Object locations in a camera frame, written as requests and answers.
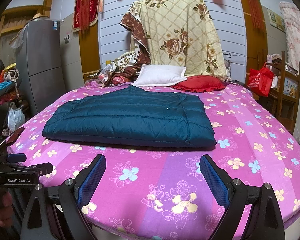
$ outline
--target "gray refrigerator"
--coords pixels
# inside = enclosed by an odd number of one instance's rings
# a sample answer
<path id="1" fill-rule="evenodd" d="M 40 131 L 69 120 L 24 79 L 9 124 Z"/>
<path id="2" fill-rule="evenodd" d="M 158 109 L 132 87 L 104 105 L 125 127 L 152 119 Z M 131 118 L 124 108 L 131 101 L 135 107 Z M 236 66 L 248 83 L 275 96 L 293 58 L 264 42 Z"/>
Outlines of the gray refrigerator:
<path id="1" fill-rule="evenodd" d="M 60 58 L 60 22 L 48 19 L 27 24 L 16 49 L 20 91 L 34 116 L 66 93 Z"/>

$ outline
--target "red pillow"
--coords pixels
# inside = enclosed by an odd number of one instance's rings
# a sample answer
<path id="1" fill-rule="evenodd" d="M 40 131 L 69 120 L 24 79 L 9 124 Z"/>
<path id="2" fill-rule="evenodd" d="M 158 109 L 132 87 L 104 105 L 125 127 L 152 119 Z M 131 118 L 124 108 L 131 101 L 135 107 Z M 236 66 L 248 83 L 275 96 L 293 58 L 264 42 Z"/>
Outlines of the red pillow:
<path id="1" fill-rule="evenodd" d="M 220 80 L 213 76 L 200 75 L 189 77 L 186 81 L 171 86 L 172 88 L 179 89 L 187 92 L 211 92 L 213 90 L 221 90 L 226 87 Z"/>

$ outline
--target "red shopping bag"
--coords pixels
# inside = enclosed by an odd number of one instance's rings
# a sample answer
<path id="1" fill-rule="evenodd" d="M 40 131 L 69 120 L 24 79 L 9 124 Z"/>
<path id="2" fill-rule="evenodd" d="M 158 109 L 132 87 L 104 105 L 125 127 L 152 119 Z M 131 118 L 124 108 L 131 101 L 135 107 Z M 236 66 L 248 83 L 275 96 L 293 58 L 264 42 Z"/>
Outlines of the red shopping bag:
<path id="1" fill-rule="evenodd" d="M 250 69 L 250 76 L 247 86 L 257 95 L 267 97 L 270 92 L 273 76 L 273 72 L 266 68 L 266 63 L 264 63 L 260 71 Z"/>

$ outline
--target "red ruffled trim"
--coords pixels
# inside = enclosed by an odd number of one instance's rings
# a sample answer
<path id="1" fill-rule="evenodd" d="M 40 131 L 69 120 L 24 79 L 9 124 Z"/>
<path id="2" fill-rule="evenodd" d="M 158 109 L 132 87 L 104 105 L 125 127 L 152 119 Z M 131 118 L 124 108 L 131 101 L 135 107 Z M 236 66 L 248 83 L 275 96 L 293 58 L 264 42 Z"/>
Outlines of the red ruffled trim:
<path id="1" fill-rule="evenodd" d="M 224 85 L 220 85 L 218 87 L 213 87 L 213 88 L 184 88 L 176 85 L 173 85 L 171 87 L 184 92 L 193 92 L 193 93 L 212 92 L 214 90 L 222 90 L 226 88 Z"/>

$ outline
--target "pillow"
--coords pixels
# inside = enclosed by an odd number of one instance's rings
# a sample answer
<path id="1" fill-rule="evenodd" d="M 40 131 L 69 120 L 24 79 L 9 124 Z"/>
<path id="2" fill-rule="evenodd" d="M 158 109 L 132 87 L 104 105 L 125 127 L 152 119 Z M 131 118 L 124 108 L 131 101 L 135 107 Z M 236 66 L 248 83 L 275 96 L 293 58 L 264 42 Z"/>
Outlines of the pillow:
<path id="1" fill-rule="evenodd" d="M 184 77 L 185 71 L 186 68 L 180 66 L 142 65 L 140 75 L 132 85 L 135 87 L 169 87 L 187 80 Z"/>
<path id="2" fill-rule="evenodd" d="M 188 92 L 211 92 L 213 90 L 221 90 L 226 88 L 222 82 L 213 77 L 207 75 L 199 75 L 188 77 L 186 81 L 180 82 L 172 88 L 179 89 L 181 91 Z"/>

